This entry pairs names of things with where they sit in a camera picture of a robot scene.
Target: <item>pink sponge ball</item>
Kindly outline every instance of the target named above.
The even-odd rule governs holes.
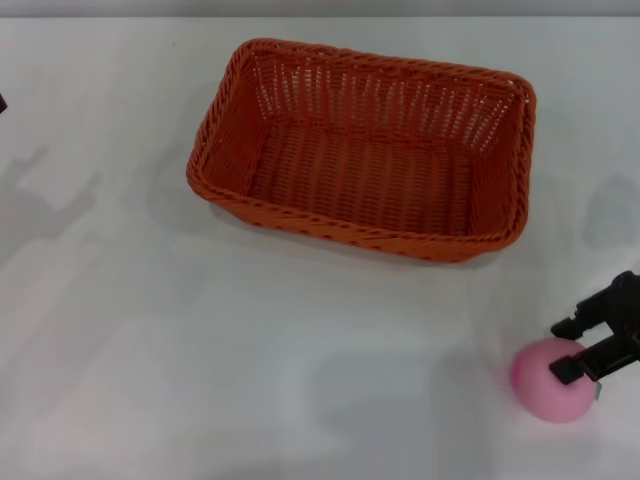
[[[536,417],[553,423],[568,423],[582,417],[596,396],[597,385],[586,375],[563,385],[549,364],[584,350],[577,342],[546,338],[524,348],[513,362],[511,385],[518,400]]]

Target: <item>white table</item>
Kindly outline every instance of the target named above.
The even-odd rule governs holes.
[[[197,198],[196,128],[260,36],[530,80],[521,239],[436,266]],[[638,266],[639,44],[639,19],[1,20],[2,478],[637,475],[637,368],[569,426],[526,414],[505,372]]]

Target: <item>black object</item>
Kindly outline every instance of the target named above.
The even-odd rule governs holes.
[[[606,322],[613,335],[582,352],[556,360],[549,369],[565,385],[585,373],[594,382],[640,360],[640,276],[618,275],[611,285],[576,307],[574,318],[551,327],[551,333],[567,340]]]

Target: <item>orange wicker basket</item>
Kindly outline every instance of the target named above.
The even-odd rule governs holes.
[[[252,40],[187,178],[253,225],[462,261],[522,232],[534,117],[533,89],[510,73]]]

